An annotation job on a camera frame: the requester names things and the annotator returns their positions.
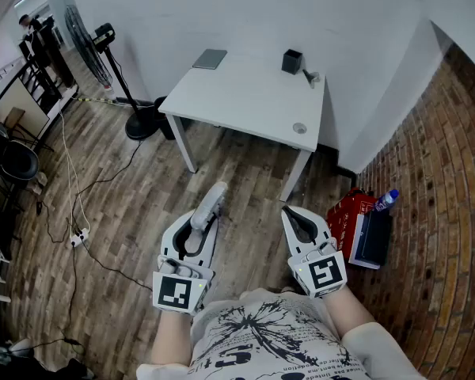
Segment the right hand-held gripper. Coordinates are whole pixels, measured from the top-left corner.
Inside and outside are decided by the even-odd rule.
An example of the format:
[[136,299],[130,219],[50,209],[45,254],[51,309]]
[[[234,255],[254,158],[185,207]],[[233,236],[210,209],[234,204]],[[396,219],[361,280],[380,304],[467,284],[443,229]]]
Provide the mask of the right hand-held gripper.
[[281,219],[292,255],[287,262],[306,295],[310,298],[322,298],[345,286],[348,278],[341,251],[317,260],[301,262],[302,257],[309,252],[301,254],[302,248],[319,247],[332,237],[327,222],[320,215],[297,206],[284,206]]

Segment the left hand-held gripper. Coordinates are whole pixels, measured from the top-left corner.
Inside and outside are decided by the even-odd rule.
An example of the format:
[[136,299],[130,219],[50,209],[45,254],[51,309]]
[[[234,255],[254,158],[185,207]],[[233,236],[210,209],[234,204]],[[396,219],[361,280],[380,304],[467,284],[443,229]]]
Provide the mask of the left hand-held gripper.
[[203,309],[203,301],[211,288],[215,271],[211,260],[218,233],[218,217],[212,215],[203,230],[192,228],[191,210],[179,217],[162,235],[161,255],[188,264],[200,275],[200,279],[153,272],[153,306],[165,311],[197,315]]

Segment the grey calculator with purple keys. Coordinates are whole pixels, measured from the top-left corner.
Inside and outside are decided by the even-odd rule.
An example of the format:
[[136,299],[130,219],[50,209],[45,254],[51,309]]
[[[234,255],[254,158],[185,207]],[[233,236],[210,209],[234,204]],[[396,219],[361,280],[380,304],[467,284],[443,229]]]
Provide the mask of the grey calculator with purple keys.
[[204,231],[212,217],[217,215],[227,191],[227,183],[215,183],[203,197],[199,206],[190,218],[190,225],[194,230]]

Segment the person's left forearm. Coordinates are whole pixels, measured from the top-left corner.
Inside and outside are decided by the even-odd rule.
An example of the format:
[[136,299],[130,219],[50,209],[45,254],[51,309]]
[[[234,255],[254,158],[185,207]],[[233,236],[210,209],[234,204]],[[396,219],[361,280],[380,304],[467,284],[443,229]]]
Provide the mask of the person's left forearm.
[[151,352],[151,363],[189,366],[192,360],[192,317],[172,311],[162,311]]

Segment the person's right forearm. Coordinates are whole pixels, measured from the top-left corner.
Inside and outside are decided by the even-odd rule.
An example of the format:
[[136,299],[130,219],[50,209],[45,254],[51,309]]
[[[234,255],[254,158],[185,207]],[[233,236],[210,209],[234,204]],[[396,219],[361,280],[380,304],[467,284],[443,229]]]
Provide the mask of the person's right forearm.
[[340,338],[361,325],[375,322],[371,313],[347,286],[325,295],[322,301]]

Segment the person's right hand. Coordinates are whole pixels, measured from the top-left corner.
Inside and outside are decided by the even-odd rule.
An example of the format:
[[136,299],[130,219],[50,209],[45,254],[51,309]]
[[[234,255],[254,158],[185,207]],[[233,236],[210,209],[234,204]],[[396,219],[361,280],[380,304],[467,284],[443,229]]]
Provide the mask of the person's right hand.
[[301,259],[301,262],[308,262],[308,261],[312,261],[312,260],[317,260],[320,257],[325,257],[325,256],[328,256],[328,255],[332,255],[335,252],[336,252],[336,242],[326,241],[326,242],[323,242],[315,250],[311,250],[305,256],[303,256],[302,259]]

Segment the person's left hand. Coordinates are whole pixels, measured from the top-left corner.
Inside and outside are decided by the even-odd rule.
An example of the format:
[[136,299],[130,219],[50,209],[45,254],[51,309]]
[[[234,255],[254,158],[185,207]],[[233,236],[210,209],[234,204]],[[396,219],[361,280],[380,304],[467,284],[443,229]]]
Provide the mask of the person's left hand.
[[160,256],[158,258],[158,271],[162,274],[170,274],[185,278],[200,279],[201,275],[188,264],[180,260]]

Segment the red box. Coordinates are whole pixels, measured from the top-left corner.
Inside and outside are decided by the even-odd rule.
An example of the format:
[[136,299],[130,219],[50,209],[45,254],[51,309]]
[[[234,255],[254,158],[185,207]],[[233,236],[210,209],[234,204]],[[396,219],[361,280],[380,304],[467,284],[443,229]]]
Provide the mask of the red box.
[[370,211],[377,198],[369,196],[360,188],[352,188],[327,213],[326,221],[332,236],[336,239],[336,250],[349,260],[355,238],[357,217]]

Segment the black flat box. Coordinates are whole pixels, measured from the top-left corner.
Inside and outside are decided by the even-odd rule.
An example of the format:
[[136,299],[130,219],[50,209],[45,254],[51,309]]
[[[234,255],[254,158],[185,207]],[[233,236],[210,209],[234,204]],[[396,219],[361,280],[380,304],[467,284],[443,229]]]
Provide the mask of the black flat box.
[[386,263],[392,230],[390,212],[371,211],[367,214],[367,225],[361,256],[364,260],[383,266]]

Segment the blue-capped plastic bottle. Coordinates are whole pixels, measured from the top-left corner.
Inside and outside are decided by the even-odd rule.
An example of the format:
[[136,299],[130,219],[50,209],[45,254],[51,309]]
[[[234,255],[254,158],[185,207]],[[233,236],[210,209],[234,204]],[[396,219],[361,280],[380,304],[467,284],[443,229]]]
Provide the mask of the blue-capped plastic bottle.
[[375,211],[385,211],[390,209],[396,202],[399,196],[399,191],[392,189],[382,195],[374,204]]

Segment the white power strip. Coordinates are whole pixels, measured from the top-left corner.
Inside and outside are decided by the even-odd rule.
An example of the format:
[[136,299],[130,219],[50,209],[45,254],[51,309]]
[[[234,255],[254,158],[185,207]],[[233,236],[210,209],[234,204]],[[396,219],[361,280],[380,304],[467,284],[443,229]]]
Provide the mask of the white power strip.
[[70,236],[69,243],[73,247],[77,247],[83,244],[85,241],[89,239],[89,230],[87,228],[83,228],[81,231],[75,232]]

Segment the white printed shirt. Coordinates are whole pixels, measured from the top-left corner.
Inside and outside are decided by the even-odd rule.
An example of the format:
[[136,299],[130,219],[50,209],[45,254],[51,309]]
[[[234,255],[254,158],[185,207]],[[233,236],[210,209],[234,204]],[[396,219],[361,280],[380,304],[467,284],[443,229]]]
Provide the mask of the white printed shirt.
[[322,298],[259,288],[192,317],[189,366],[149,362],[138,380],[425,380],[379,323],[339,337]]

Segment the white table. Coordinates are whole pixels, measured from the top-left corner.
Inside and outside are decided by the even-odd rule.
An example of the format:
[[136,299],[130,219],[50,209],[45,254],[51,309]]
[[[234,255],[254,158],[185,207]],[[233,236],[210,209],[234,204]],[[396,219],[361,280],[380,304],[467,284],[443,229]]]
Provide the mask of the white table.
[[[197,166],[183,119],[229,128],[298,150],[279,197],[290,197],[318,145],[325,76],[311,89],[302,70],[288,74],[264,59],[229,53],[215,70],[191,68],[159,108],[169,121],[188,170]],[[303,135],[293,130],[305,124]]]

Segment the grey stapler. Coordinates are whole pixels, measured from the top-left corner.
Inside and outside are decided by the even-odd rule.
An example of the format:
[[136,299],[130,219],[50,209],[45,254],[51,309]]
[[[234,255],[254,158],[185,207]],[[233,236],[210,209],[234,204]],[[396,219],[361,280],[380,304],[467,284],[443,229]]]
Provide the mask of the grey stapler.
[[318,72],[310,73],[307,69],[302,70],[309,86],[311,89],[315,88],[315,85],[321,80],[320,74]]

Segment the black pen holder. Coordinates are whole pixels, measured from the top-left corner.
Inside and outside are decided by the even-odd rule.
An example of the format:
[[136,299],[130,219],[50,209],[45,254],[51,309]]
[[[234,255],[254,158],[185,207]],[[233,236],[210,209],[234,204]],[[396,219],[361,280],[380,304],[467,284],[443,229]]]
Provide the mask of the black pen holder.
[[283,54],[281,70],[288,74],[297,74],[302,64],[302,53],[288,49]]

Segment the black floor fan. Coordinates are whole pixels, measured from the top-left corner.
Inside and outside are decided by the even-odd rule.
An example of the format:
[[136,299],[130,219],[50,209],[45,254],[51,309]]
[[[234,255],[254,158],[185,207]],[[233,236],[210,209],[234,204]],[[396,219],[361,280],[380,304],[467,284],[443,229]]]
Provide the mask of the black floor fan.
[[104,23],[96,28],[94,34],[90,34],[83,24],[78,9],[74,5],[68,5],[65,9],[64,19],[66,27],[73,40],[74,46],[82,57],[86,66],[93,73],[93,76],[104,87],[112,87],[112,76],[101,58],[104,54],[109,62],[117,81],[125,93],[128,104],[132,107],[133,113],[129,116],[125,124],[125,132],[129,139],[141,141],[152,136],[158,129],[154,121],[154,113],[148,107],[140,108],[137,101],[132,97],[128,85],[122,75],[121,67],[114,59],[110,50],[110,44],[116,38],[116,32],[110,23]]

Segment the grey notebook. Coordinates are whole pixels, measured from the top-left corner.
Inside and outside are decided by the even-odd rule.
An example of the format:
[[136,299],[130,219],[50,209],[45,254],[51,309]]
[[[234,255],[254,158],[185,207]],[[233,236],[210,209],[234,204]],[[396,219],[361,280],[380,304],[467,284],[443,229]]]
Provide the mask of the grey notebook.
[[225,58],[227,50],[206,49],[193,63],[197,69],[215,70]]

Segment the black chair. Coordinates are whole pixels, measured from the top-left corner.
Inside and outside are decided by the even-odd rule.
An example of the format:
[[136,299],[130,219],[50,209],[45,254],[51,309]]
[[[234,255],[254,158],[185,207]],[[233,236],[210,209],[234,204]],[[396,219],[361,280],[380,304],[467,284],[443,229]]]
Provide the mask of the black chair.
[[0,124],[0,177],[6,186],[9,207],[15,206],[19,211],[25,209],[17,202],[20,189],[29,189],[39,195],[44,186],[43,174],[39,169],[37,154],[24,143],[11,139],[5,127]]

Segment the black metal rack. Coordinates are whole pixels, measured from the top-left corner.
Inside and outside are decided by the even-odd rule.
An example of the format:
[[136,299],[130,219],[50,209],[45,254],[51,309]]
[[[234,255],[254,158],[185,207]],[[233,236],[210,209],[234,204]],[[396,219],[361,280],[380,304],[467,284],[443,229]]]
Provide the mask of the black metal rack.
[[55,73],[57,80],[70,89],[75,85],[74,76],[59,50],[58,42],[52,31],[52,23],[48,21],[41,23],[43,28],[33,34],[31,41],[26,42],[30,43],[37,64],[44,69],[49,67]]

